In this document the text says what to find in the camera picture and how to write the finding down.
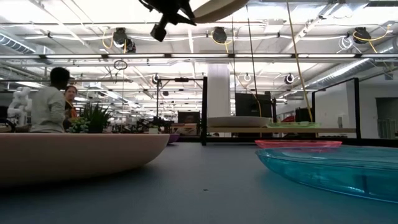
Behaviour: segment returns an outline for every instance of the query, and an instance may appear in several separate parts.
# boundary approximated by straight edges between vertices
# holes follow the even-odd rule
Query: white column
[[[231,116],[228,64],[209,64],[207,67],[207,77],[207,117]]]

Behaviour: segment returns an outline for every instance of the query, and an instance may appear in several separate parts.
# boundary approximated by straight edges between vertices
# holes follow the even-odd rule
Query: green tray
[[[267,128],[319,128],[320,123],[316,122],[286,122],[267,124]]]

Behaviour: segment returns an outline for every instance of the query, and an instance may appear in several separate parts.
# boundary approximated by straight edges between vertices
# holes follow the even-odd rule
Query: shelf
[[[211,133],[355,133],[355,128],[207,128]]]

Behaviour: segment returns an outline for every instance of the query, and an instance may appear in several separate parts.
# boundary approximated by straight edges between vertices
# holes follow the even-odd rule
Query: black pole
[[[201,145],[206,146],[207,138],[207,77],[203,77],[203,91],[201,101]]]
[[[276,99],[272,99],[271,101],[271,105],[272,105],[272,122],[276,123],[278,122],[278,119],[276,117]]]
[[[359,102],[359,78],[354,79],[354,98],[355,98],[356,138],[362,139],[362,136],[361,136],[361,110],[360,110],[360,102]]]
[[[312,92],[312,122],[315,122],[315,92]]]
[[[158,79],[156,82],[156,119],[159,117],[159,82],[160,80]]]

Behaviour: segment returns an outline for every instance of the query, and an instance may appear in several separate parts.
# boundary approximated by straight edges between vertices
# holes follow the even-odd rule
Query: hair
[[[70,73],[68,70],[64,68],[61,67],[53,68],[50,72],[51,84],[59,85],[59,84],[68,83],[69,79],[70,79]]]
[[[77,88],[76,88],[75,86],[73,86],[73,85],[68,85],[68,86],[66,87],[66,89],[65,89],[65,92],[67,92],[70,88],[74,88],[74,89],[75,89],[75,92],[77,93]]]

